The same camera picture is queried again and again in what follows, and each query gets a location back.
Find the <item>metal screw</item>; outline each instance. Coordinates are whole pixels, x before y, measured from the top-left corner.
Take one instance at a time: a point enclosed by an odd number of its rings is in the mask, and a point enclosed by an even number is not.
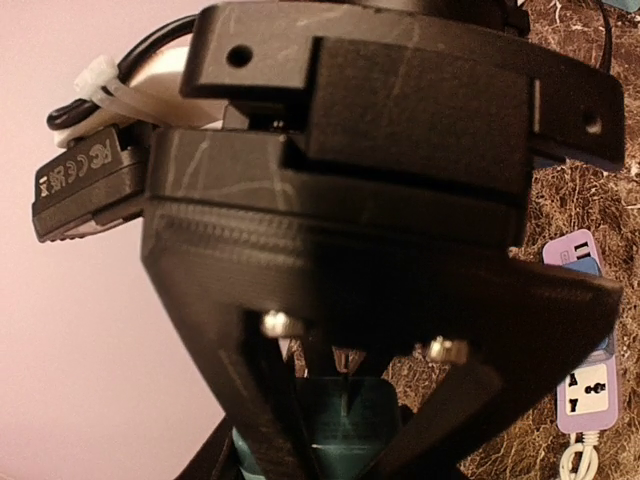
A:
[[[269,338],[299,337],[304,334],[304,324],[300,320],[274,310],[262,317],[260,329]]]
[[[436,337],[427,349],[427,359],[437,363],[462,365],[469,358],[469,345],[463,340],[447,340]]]

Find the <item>pink wall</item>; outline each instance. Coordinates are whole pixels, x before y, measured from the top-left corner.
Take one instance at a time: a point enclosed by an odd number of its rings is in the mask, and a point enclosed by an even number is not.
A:
[[[210,2],[0,2],[0,473],[171,479],[221,412],[140,265],[140,224],[40,245],[30,204],[76,75]]]

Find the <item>marble surface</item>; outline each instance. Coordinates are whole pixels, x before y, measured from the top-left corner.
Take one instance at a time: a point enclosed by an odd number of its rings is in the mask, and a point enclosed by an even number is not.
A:
[[[596,65],[602,19],[589,1],[529,0],[533,42]],[[610,10],[614,25],[613,74],[624,85],[627,161],[624,172],[605,175],[572,163],[537,173],[528,234],[514,255],[539,261],[549,240],[579,228],[591,230],[602,249],[604,273],[624,285],[617,325],[622,410],[601,436],[599,480],[640,479],[640,16]],[[444,375],[419,355],[396,359],[387,372],[400,399],[416,409]],[[552,480],[568,445],[555,424],[549,395],[503,435],[462,465],[474,480]]]

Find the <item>scratch mark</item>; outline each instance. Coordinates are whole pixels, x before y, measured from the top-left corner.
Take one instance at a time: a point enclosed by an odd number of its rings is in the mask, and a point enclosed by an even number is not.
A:
[[[191,176],[193,175],[193,172],[195,172],[196,168],[198,167],[198,164],[200,163],[200,160],[203,157],[202,154],[205,152],[207,148],[209,148],[210,144],[211,144],[211,138],[207,136],[206,140],[202,142],[200,146],[198,146],[198,150],[196,151],[196,154],[191,159],[191,163],[189,163],[189,166],[187,167],[187,170],[184,173],[184,177],[182,177],[182,184],[180,185],[180,190],[178,191],[178,195],[184,195],[186,193],[187,187],[189,185],[189,180],[191,180]]]
[[[395,97],[400,93],[400,88],[402,87],[402,82],[404,81],[404,77],[407,73],[407,67],[409,65],[409,60],[411,59],[411,55],[413,54],[413,50],[415,46],[420,41],[420,25],[415,20],[411,19],[413,24],[413,33],[411,34],[411,40],[407,44],[407,48],[405,50],[404,57],[402,58],[402,63],[398,68],[398,74],[396,76],[396,80],[393,84],[393,89],[391,90],[391,94],[389,95],[389,99],[387,100],[387,107],[385,108],[384,117],[382,119],[382,127],[386,127],[389,122],[389,114],[391,111],[391,106],[393,105],[393,101]]]
[[[348,7],[349,7],[349,5],[336,7],[334,9],[328,11],[327,13],[323,13],[321,15],[314,15],[313,17],[309,17],[309,18],[305,18],[305,19],[302,19],[302,20],[298,20],[296,22],[296,25],[298,27],[302,27],[304,25],[309,25],[310,23],[323,22],[325,20],[331,20],[332,18],[340,17],[346,12]]]
[[[289,195],[289,197],[291,197],[292,203],[297,207],[298,200],[297,200],[295,189],[288,183],[282,183],[281,186],[282,186],[282,191],[285,192],[287,195]],[[209,195],[224,197],[226,195],[233,195],[234,193],[240,193],[247,190],[260,190],[260,189],[273,190],[273,182],[270,182],[268,180],[263,180],[259,182],[243,182],[243,183],[239,183],[237,185],[231,185],[228,187],[202,190],[201,193],[207,193]]]
[[[175,158],[178,152],[178,144],[180,143],[180,131],[177,131],[173,137],[173,143],[171,144],[171,151],[169,153],[169,171],[167,172],[167,183],[164,186],[165,190],[169,190],[173,185],[173,179],[176,175]]]
[[[271,172],[271,180],[273,181],[273,191],[276,195],[276,204],[279,210],[284,210],[284,196],[282,195],[282,179],[280,178],[280,169],[278,168],[278,156],[269,152],[269,171]]]

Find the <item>cable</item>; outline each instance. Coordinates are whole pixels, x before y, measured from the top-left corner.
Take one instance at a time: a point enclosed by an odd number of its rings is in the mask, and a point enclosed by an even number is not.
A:
[[[118,79],[126,84],[135,75],[144,63],[158,50],[177,40],[180,37],[193,32],[197,15],[189,15],[179,18],[154,30],[140,40],[118,62]],[[78,98],[73,102],[56,108],[47,116],[47,126],[50,130],[64,130],[73,127],[86,120],[99,110],[100,107],[93,102]]]
[[[613,57],[613,29],[609,21],[609,14],[602,0],[596,0],[600,13],[602,13],[602,21],[604,22],[604,46],[602,47],[602,57],[600,58],[600,70],[611,73],[611,62]]]
[[[599,459],[595,447],[598,445],[600,432],[584,432],[582,442],[576,443],[575,434],[571,435],[569,447],[560,460],[559,480],[593,480],[598,471]],[[578,471],[573,473],[573,457],[582,453]]]

